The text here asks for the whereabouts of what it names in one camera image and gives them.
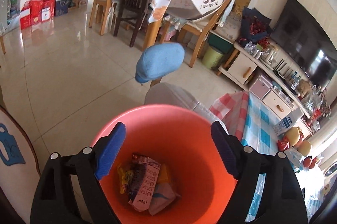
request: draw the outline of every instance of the tv screen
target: tv screen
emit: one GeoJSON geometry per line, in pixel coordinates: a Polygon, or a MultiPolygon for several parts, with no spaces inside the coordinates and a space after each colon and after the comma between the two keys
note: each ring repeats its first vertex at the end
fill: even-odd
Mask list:
{"type": "Polygon", "coordinates": [[[292,57],[313,84],[322,89],[327,86],[337,69],[337,50],[297,0],[287,1],[270,38],[292,57]]]}

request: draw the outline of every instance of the orange bucket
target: orange bucket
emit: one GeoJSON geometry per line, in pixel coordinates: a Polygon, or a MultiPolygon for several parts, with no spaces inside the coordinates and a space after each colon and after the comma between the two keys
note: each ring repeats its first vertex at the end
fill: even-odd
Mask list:
{"type": "Polygon", "coordinates": [[[233,193],[236,180],[228,174],[203,117],[170,105],[145,105],[114,118],[95,138],[107,136],[117,122],[126,126],[126,139],[101,187],[122,224],[214,224],[233,193]],[[137,212],[120,194],[117,167],[131,162],[134,152],[170,169],[176,192],[171,205],[151,216],[137,212]]]}

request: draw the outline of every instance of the red checkered cloth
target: red checkered cloth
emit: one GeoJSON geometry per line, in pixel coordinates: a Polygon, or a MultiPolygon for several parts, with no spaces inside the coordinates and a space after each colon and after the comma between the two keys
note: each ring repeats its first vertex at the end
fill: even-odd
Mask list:
{"type": "Polygon", "coordinates": [[[214,101],[210,111],[226,125],[228,133],[242,140],[245,129],[249,93],[246,91],[225,94],[214,101]]]}

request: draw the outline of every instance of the blue cushion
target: blue cushion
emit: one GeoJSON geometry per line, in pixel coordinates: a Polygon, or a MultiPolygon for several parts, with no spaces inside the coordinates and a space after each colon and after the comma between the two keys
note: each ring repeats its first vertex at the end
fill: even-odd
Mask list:
{"type": "Polygon", "coordinates": [[[166,76],[179,69],[185,50],[179,43],[163,43],[147,48],[136,65],[135,79],[139,83],[166,76]]]}

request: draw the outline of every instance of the tablecloth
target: tablecloth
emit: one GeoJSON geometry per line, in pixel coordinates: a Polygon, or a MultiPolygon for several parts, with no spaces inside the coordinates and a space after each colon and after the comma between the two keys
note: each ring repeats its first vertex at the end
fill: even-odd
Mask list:
{"type": "MultiPolygon", "coordinates": [[[[224,122],[228,133],[236,136],[242,145],[249,145],[262,154],[275,155],[278,152],[278,138],[273,126],[281,119],[252,93],[242,91],[225,94],[215,100],[210,111],[224,122]]],[[[300,185],[305,188],[304,201],[310,218],[322,204],[320,189],[324,186],[324,177],[317,166],[312,170],[301,167],[296,176],[300,185]]],[[[265,175],[260,174],[246,221],[255,219],[264,182],[265,175]]]]}

